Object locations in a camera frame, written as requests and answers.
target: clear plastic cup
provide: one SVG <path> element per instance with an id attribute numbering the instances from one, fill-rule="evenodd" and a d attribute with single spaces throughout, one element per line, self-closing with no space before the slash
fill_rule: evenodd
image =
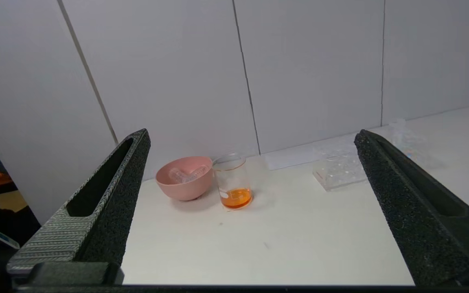
<path id="1" fill-rule="evenodd" d="M 253 194 L 245 169 L 245 157 L 238 154 L 219 157 L 213 161 L 213 169 L 225 207 L 238 209 L 251 203 Z"/>

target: white tabletop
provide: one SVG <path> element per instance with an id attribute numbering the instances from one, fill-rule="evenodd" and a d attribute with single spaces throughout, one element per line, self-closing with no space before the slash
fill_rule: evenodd
<path id="1" fill-rule="evenodd" d="M 441 162 L 430 174 L 469 204 L 469 108 L 407 126 Z M 144 182 L 124 284 L 413 285 L 368 182 L 326 192 L 311 164 L 247 165 L 255 199 L 238 211 L 223 208 L 216 187 L 178 202 Z"/>

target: textured foam pad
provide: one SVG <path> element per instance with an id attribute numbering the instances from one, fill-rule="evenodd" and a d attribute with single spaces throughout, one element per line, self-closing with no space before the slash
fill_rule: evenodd
<path id="1" fill-rule="evenodd" d="M 469 206 L 383 137 L 354 143 L 415 284 L 467 284 Z"/>
<path id="2" fill-rule="evenodd" d="M 26 278 L 37 263 L 52 261 L 120 265 L 150 146 L 145 129 L 126 137 L 10 259 L 8 273 Z"/>

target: white wall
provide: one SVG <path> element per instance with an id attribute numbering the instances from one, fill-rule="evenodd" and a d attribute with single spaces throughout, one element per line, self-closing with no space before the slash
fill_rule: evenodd
<path id="1" fill-rule="evenodd" d="M 379 126 L 383 0 L 235 0 L 262 153 Z"/>
<path id="2" fill-rule="evenodd" d="M 0 0 L 0 159 L 44 223 L 113 150 L 54 0 Z"/>
<path id="3" fill-rule="evenodd" d="M 230 0 L 64 4 L 117 137 L 149 132 L 145 178 L 184 156 L 258 154 Z"/>
<path id="4" fill-rule="evenodd" d="M 469 106 L 469 1 L 386 1 L 383 123 Z"/>

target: clear plastic container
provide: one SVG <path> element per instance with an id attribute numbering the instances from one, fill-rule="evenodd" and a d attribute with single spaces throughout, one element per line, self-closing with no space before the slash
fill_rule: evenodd
<path id="1" fill-rule="evenodd" d="M 190 174 L 186 174 L 185 172 L 181 171 L 179 168 L 172 168 L 169 170 L 169 178 L 175 183 L 175 184 L 182 184 L 182 183 L 187 183 L 191 182 L 200 176 L 202 176 L 204 173 L 206 173 L 209 169 L 205 165 L 201 165 L 197 169 L 194 169 Z"/>
<path id="2" fill-rule="evenodd" d="M 354 145 L 355 134 L 313 143 L 314 177 L 327 191 L 367 180 Z"/>
<path id="3" fill-rule="evenodd" d="M 437 162 L 428 154 L 428 140 L 406 127 L 404 119 L 390 123 L 390 142 L 423 169 L 432 169 Z"/>

